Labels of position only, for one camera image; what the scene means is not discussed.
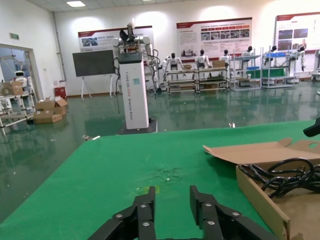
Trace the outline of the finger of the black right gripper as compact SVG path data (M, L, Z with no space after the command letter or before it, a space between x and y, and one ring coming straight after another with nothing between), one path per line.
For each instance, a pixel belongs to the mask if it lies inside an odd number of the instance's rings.
M314 137L320 134L320 119L316 119L312 126L309 126L303 130L303 133L307 137Z

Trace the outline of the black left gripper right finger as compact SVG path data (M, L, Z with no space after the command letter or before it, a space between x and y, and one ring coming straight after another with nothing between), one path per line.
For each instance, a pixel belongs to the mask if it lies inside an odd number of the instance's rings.
M189 187L190 207L196 225L205 240L277 240L241 212L220 204L213 195Z

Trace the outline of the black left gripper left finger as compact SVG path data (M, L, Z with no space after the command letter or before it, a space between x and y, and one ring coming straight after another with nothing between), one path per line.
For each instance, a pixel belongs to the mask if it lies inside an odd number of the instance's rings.
M156 188L136 196L132 205L115 213L100 226L90 240L155 240Z

